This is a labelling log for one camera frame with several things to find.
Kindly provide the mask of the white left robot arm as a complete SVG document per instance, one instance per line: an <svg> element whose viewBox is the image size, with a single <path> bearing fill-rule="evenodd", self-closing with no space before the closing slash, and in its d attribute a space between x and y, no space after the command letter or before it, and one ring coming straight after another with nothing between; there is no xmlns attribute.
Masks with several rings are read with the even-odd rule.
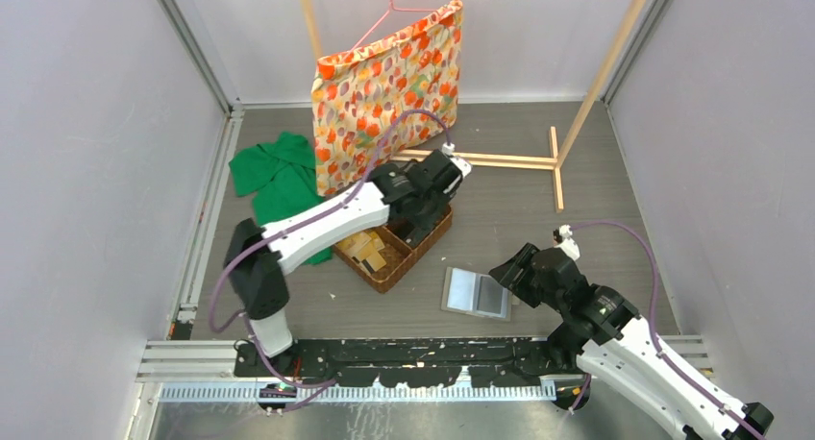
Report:
<svg viewBox="0 0 815 440"><path fill-rule="evenodd" d="M433 150L404 165L378 165L338 196L281 221L263 226L252 219L240 222L216 286L230 283L242 302L259 366L273 377L293 368L293 337L285 317L287 275L364 230L403 221L432 230L471 171L462 156Z"/></svg>

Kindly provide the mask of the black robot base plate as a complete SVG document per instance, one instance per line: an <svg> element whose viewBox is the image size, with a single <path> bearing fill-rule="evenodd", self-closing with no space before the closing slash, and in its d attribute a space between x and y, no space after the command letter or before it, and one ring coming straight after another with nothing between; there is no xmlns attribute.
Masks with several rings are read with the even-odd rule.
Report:
<svg viewBox="0 0 815 440"><path fill-rule="evenodd" d="M574 358L528 337L299 339L270 364L306 384L341 387L449 387L464 378L476 388L516 387L581 373Z"/></svg>

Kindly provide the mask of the gold cards in basket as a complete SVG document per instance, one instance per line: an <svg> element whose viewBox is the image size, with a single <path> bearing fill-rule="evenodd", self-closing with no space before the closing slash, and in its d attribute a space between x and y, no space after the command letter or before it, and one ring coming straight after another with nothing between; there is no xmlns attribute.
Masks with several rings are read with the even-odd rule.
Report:
<svg viewBox="0 0 815 440"><path fill-rule="evenodd" d="M384 242L374 230L366 230L350 235L337 243L340 253L348 257L369 275L384 268L386 261L381 254Z"/></svg>

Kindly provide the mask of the brown wicker basket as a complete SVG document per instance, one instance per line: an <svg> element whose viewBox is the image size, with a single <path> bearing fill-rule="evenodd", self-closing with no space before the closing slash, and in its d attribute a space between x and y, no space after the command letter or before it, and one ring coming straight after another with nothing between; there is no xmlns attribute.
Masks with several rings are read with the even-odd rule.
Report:
<svg viewBox="0 0 815 440"><path fill-rule="evenodd" d="M407 222L389 223L373 229L384 242L381 251L386 265L373 275L369 275L348 257L340 253L337 243L332 246L333 252L348 264L367 284L380 294L391 290L402 277L415 266L415 264L432 248L442 236L452 227L453 210L446 206L443 218L435 229L417 246L410 247L401 237L401 230L405 229Z"/></svg>

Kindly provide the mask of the floral orange fabric bag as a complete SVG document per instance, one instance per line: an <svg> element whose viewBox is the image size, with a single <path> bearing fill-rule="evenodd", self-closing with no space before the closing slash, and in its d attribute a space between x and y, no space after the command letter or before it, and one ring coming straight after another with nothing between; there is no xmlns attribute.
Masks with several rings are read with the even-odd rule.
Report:
<svg viewBox="0 0 815 440"><path fill-rule="evenodd" d="M311 88L316 191L335 194L457 121L464 5L452 0L372 43L318 60Z"/></svg>

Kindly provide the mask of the green cloth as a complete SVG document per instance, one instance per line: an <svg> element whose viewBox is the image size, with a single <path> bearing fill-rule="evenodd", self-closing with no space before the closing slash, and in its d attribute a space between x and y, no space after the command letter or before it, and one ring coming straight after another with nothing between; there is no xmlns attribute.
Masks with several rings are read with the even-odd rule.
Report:
<svg viewBox="0 0 815 440"><path fill-rule="evenodd" d="M274 142L238 151L229 163L235 193L250 196L257 222L279 222L323 202L316 191L315 155L308 140L283 132Z"/></svg>

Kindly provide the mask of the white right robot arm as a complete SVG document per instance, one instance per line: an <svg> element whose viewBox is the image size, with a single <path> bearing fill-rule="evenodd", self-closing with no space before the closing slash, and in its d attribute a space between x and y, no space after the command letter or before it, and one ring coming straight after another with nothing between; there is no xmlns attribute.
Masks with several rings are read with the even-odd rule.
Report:
<svg viewBox="0 0 815 440"><path fill-rule="evenodd" d="M490 277L531 307L562 319L545 341L552 366L600 379L648 414L674 439L763 439L774 421L762 403L719 388L653 330L617 290L580 272L580 251L564 240L526 244Z"/></svg>

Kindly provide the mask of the perforated metal rail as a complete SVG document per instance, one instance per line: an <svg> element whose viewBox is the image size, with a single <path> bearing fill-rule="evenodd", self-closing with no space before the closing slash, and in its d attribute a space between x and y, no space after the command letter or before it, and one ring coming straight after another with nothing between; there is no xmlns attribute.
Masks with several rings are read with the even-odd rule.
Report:
<svg viewBox="0 0 815 440"><path fill-rule="evenodd" d="M315 391L297 389L271 381L244 382L167 382L159 398L170 403L294 403L305 400ZM474 387L470 381L450 386L410 388L404 383L389 388L379 383L370 387L333 386L318 395L317 403L453 403L453 402L527 402L556 399L556 387L550 380L534 386Z"/></svg>

